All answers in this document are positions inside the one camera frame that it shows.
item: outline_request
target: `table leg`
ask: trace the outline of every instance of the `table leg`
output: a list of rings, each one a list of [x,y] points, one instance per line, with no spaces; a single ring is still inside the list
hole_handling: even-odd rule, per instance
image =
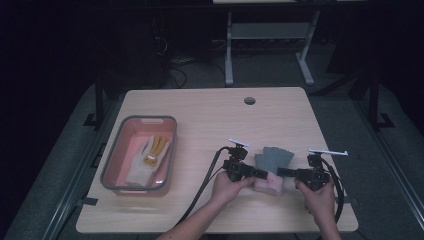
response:
[[[303,47],[302,52],[296,53],[296,59],[299,63],[300,70],[302,71],[303,78],[305,79],[305,82],[308,85],[314,85],[314,79],[312,78],[311,72],[308,68],[308,64],[306,63],[306,55],[308,53],[309,46],[311,45],[312,37],[314,36],[319,14],[320,11],[314,12],[311,23],[309,24],[308,32],[306,33],[305,46]]]

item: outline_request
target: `wrist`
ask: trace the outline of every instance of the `wrist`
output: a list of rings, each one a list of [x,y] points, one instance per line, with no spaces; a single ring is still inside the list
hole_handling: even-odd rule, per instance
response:
[[[220,202],[220,201],[217,201],[217,200],[212,200],[212,199],[210,199],[206,204],[205,204],[205,206],[207,206],[208,208],[211,208],[211,209],[213,209],[214,211],[222,211],[224,208],[226,208],[227,207],[227,204],[226,203],[223,203],[223,202]]]
[[[318,228],[321,231],[322,239],[327,240],[337,240],[341,239],[337,224],[334,219],[330,219],[327,222],[317,222]]]

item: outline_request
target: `hand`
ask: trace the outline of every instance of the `hand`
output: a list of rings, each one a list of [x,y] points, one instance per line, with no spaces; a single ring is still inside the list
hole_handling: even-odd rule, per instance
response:
[[[305,197],[305,209],[314,216],[315,223],[320,229],[328,224],[335,224],[334,220],[334,182],[330,178],[330,182],[325,184],[316,192],[309,189],[303,182],[295,179],[296,187]]]
[[[238,196],[241,189],[249,186],[253,181],[253,177],[248,177],[238,182],[232,182],[228,178],[227,172],[220,172],[216,175],[209,203],[223,208]]]

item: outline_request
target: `hole in table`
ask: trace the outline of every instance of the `hole in table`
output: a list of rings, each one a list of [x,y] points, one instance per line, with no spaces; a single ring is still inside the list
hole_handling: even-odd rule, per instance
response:
[[[247,97],[244,99],[244,103],[246,103],[247,105],[253,105],[256,103],[256,99],[252,97]]]

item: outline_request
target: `gray cloth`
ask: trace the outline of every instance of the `gray cloth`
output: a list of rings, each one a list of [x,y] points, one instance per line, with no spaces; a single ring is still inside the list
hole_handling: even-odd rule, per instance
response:
[[[255,154],[256,168],[277,175],[278,168],[287,168],[294,153],[277,147],[264,147],[263,154]]]

